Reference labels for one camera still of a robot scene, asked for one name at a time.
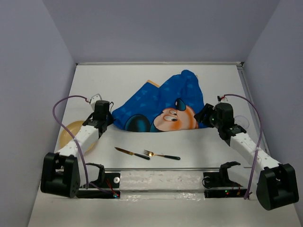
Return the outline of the blue cartoon placemat cloth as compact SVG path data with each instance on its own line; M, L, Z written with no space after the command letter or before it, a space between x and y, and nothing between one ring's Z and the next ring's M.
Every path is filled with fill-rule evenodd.
M114 125L124 131L166 132L202 129L195 114L204 107L197 76L183 70L161 86L148 80L112 112Z

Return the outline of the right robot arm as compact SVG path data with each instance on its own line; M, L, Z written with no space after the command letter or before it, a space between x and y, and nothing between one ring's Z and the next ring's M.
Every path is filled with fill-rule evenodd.
M220 138L251 165L258 177L257 185L252 189L264 209L273 210L299 201L295 169L290 164L281 164L257 147L246 130L235 123L231 104L206 104L195 119L216 128Z

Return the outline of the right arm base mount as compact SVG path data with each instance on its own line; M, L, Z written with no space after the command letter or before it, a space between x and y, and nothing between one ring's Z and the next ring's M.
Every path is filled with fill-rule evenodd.
M219 169L203 172L202 185L206 199L242 198L247 190L250 168L232 161Z

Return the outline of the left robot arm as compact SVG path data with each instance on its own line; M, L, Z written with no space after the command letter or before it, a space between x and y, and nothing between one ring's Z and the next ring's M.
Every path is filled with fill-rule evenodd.
M76 135L56 153L44 157L40 190L43 193L73 198L79 188L97 189L104 183L105 168L101 164L87 163L84 153L97 142L112 121L110 102L94 102L93 112L84 121Z

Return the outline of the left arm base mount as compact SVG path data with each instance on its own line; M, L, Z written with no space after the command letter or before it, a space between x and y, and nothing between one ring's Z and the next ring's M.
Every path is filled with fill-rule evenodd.
M89 173L89 187L85 183L80 186L75 197L78 199L119 199L121 192L120 173L107 172L103 165L95 163L86 164Z

